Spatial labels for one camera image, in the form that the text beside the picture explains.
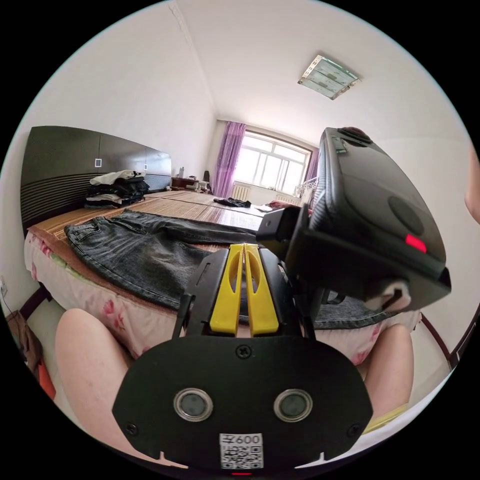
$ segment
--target pile of clothes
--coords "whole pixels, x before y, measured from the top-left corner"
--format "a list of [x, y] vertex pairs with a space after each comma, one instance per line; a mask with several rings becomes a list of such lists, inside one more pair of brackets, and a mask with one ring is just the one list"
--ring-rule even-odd
[[236, 207], [236, 208], [244, 208], [249, 209], [252, 204], [247, 200], [237, 200], [236, 198], [214, 198], [213, 201], [220, 205], [225, 205], [227, 207]]
[[86, 208], [125, 207], [144, 199], [149, 192], [145, 173], [122, 170], [96, 176], [90, 180], [85, 199]]

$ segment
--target red light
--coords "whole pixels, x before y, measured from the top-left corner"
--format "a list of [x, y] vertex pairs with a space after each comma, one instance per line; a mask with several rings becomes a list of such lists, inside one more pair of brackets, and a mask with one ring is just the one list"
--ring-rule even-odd
[[412, 235], [407, 235], [407, 236], [406, 236], [405, 243], [406, 243], [407, 245], [410, 245], [410, 246], [413, 247], [414, 249], [420, 250], [420, 251], [423, 252], [424, 254], [427, 253], [427, 247], [426, 247], [426, 245], [425, 245], [421, 240], [419, 240], [418, 238], [415, 238], [415, 237], [412, 236]]

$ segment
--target dark wooden headboard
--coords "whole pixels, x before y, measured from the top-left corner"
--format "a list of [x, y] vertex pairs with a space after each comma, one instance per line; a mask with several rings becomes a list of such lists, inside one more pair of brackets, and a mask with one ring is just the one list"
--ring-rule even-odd
[[145, 172], [151, 192], [170, 185], [172, 159], [162, 151], [97, 131], [34, 126], [23, 156], [20, 208], [23, 231], [38, 222], [83, 207], [97, 175]]

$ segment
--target wall outlet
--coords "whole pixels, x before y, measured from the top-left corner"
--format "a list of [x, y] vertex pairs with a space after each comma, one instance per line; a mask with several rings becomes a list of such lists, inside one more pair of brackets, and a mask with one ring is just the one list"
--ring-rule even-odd
[[2, 276], [0, 276], [0, 290], [1, 290], [1, 296], [5, 298], [5, 295], [9, 291], [7, 288], [7, 284], [5, 283], [5, 280]]

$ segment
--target bamboo mat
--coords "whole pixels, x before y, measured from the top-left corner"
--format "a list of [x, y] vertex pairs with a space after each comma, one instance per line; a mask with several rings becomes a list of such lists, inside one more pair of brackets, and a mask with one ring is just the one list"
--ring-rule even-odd
[[[78, 272], [87, 280], [90, 280], [99, 286], [108, 288], [125, 298], [130, 298], [137, 303], [144, 304], [149, 308], [162, 310], [158, 305], [141, 300], [127, 290], [112, 285], [87, 267], [70, 248], [64, 228], [67, 225], [81, 225], [95, 217], [113, 218], [120, 215], [125, 209], [146, 214], [162, 215], [165, 217], [228, 225], [253, 231], [258, 230], [260, 223], [262, 222], [262, 217], [260, 216], [233, 211], [233, 209], [228, 208], [217, 208], [204, 203], [178, 200], [178, 197], [186, 197], [185, 195], [178, 194], [191, 194], [191, 192], [175, 191], [150, 194], [145, 200], [123, 208], [80, 208], [37, 223], [36, 225], [31, 226], [28, 230], [44, 241], [54, 254], [60, 257], [70, 266], [70, 268]], [[198, 197], [206, 197], [206, 195], [198, 193], [195, 195]], [[221, 248], [218, 245], [195, 246], [209, 252], [215, 252]]]
[[153, 198], [177, 200], [179, 202], [187, 202], [192, 204], [208, 205], [209, 207], [215, 207], [216, 209], [230, 210], [232, 212], [255, 215], [256, 217], [263, 217], [265, 215], [260, 210], [257, 210], [254, 205], [252, 205], [250, 208], [222, 205], [214, 201], [214, 199], [219, 197], [208, 195], [206, 193], [197, 193], [195, 191], [166, 191], [160, 193], [151, 193], [148, 196]]

